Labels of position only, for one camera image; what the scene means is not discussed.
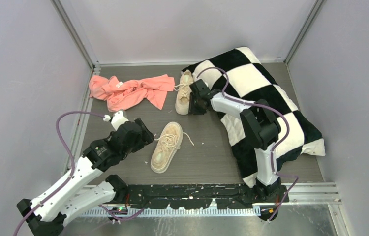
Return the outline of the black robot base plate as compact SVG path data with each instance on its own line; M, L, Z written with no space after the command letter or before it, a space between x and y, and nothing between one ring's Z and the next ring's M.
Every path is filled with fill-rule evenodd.
M216 204L218 209L246 209L255 203L276 206L287 188L281 185L273 193L245 184L131 184L110 204L129 204L141 209L207 209Z

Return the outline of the aluminium front rail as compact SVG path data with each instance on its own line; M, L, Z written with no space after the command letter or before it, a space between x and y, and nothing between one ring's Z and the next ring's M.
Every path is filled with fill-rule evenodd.
M269 195L242 184L131 184L115 198L108 194L102 184L86 186L60 212L70 220L107 216L103 205L118 217L267 216L277 206L341 204L330 183L282 184Z

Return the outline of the pink cloth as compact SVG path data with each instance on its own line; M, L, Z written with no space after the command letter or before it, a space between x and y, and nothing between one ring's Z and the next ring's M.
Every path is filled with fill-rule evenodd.
M93 75L89 81L90 97L105 101L110 112L130 109L144 99L162 110L167 93L173 92L174 87L174 78L166 74L125 82L116 76L107 79Z

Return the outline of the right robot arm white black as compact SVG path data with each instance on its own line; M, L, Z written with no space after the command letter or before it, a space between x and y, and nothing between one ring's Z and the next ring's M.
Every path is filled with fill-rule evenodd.
M254 191L260 200L269 202L281 186L280 177L273 170L276 158L272 148L281 132L275 110L264 99L252 102L235 98L218 89L210 90L202 80L189 87L190 114L203 115L212 108L241 121L245 138L256 156L258 172Z

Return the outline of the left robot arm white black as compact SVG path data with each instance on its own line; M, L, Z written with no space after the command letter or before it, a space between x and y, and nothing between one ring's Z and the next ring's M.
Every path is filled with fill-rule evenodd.
M126 199L128 185L118 175L109 175L101 184L80 193L90 181L154 141L153 133L139 118L121 118L112 126L114 131L107 138L91 142L74 168L53 186L38 197L22 199L17 204L33 235L58 236L89 209L110 201L120 204Z

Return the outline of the beige sneaker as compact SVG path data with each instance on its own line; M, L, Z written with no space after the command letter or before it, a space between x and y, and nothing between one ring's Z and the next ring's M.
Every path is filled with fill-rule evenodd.
M189 70L186 70L180 77L178 85L174 86L174 91L177 92L175 109L179 115L187 115L190 105L190 85L194 83L194 78Z
M194 146L191 137L183 132L182 126L177 122L168 123L158 138L157 145L150 160L150 167L153 172L162 174L167 171L171 161L178 150L181 148L183 136L186 136Z

